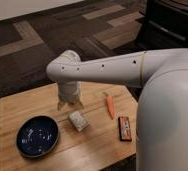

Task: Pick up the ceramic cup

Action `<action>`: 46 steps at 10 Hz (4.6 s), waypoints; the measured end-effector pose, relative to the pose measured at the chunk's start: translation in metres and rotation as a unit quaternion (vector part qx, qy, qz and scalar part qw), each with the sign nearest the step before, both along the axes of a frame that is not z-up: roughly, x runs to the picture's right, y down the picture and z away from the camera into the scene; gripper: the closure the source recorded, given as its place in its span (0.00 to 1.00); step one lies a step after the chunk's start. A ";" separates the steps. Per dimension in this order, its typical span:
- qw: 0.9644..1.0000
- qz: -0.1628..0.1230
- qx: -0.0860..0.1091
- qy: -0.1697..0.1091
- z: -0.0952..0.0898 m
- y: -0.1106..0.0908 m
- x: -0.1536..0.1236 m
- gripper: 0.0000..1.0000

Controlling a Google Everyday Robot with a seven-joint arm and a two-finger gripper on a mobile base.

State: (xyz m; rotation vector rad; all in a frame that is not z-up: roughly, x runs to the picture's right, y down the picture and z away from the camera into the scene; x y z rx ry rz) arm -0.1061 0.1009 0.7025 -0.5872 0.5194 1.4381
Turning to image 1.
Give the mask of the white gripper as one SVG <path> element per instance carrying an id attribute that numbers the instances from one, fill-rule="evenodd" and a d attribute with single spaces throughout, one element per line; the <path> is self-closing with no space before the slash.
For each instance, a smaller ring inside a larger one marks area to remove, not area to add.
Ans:
<path id="1" fill-rule="evenodd" d="M 58 84 L 58 97 L 61 100 L 57 109 L 61 110 L 66 103 L 75 103 L 76 108 L 83 109 L 84 105 L 80 100 L 80 85 L 77 81 L 63 82 Z"/>

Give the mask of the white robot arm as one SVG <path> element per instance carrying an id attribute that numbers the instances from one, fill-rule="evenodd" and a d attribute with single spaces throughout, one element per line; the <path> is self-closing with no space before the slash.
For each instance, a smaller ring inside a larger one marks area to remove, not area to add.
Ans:
<path id="1" fill-rule="evenodd" d="M 142 89 L 136 119 L 137 171 L 188 171 L 188 48 L 147 50 L 83 62 L 66 50 L 47 65 L 54 82 Z"/>

